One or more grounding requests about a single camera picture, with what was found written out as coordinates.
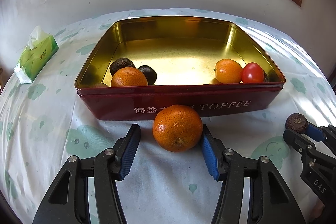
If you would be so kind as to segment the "person right hand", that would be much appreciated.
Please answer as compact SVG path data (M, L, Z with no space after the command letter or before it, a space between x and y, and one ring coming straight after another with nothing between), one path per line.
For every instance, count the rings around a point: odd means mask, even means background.
M315 206L313 207L313 210L311 211L311 219L316 219L318 218L321 214L322 211L324 209L324 204L321 202L320 199L317 200L317 202L315 203Z

